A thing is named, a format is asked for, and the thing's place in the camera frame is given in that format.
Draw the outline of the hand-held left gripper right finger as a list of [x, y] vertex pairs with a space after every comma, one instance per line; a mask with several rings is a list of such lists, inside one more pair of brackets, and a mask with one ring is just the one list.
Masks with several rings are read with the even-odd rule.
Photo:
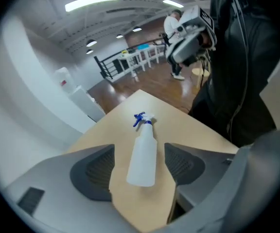
[[234, 154], [164, 144], [165, 165], [175, 181], [175, 199], [181, 206], [196, 206], [218, 184]]

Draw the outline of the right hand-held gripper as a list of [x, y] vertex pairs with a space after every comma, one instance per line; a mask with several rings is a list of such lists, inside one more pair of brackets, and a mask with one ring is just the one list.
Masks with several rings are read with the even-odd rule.
[[189, 67], [199, 60], [201, 50], [201, 34], [207, 31], [211, 40], [210, 50], [215, 50], [217, 37], [215, 35], [214, 21], [199, 5], [187, 9], [181, 16], [177, 32], [181, 40], [173, 43], [166, 51], [166, 60], [170, 64], [180, 64]]

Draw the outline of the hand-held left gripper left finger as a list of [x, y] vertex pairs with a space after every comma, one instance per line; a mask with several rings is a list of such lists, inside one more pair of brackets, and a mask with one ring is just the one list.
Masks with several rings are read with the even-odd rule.
[[114, 153], [109, 144], [43, 160], [6, 195], [37, 231], [133, 231], [112, 203]]

